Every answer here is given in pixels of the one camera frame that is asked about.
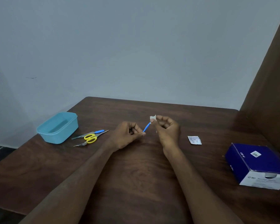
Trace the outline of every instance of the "light blue wall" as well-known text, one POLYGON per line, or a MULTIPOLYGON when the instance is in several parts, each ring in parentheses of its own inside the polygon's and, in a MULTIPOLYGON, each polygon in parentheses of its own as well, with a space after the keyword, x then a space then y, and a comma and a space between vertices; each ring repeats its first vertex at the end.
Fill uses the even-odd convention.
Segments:
POLYGON ((0 0, 0 145, 86 96, 239 109, 279 23, 280 0, 0 0))

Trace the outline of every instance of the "person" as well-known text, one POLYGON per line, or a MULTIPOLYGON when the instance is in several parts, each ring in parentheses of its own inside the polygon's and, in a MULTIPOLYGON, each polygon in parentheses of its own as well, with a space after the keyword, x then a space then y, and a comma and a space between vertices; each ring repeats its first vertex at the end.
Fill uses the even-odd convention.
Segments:
MULTIPOLYGON (((180 127, 169 117, 151 119, 163 151, 176 174, 195 224, 243 224, 239 217, 208 187, 179 148, 180 127)), ((20 224, 76 224, 93 186, 113 152, 141 138, 145 132, 134 122, 122 122, 79 169, 48 194, 20 224)))

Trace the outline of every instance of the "floor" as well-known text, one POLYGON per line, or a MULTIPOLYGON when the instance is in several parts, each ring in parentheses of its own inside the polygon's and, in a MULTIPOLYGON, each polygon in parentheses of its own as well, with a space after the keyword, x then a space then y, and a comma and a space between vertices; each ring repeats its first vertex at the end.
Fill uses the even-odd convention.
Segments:
MULTIPOLYGON (((0 161, 14 150, 14 148, 0 146, 0 161)), ((0 209, 0 224, 17 224, 23 219, 23 217, 23 215, 0 209)))

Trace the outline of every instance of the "light blue plastic box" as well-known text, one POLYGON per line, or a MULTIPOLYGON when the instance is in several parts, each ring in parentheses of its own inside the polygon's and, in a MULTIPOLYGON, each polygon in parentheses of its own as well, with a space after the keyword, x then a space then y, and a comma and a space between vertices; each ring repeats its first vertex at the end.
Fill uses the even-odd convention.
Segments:
POLYGON ((76 113, 59 112, 36 129, 49 143, 63 143, 78 128, 76 113))

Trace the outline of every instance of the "cardboard box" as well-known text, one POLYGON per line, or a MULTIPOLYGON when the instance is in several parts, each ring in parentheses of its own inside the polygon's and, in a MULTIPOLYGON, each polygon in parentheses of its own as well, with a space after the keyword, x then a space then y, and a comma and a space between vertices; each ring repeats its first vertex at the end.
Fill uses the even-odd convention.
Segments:
POLYGON ((232 143, 225 158, 240 185, 280 189, 280 155, 269 147, 232 143))

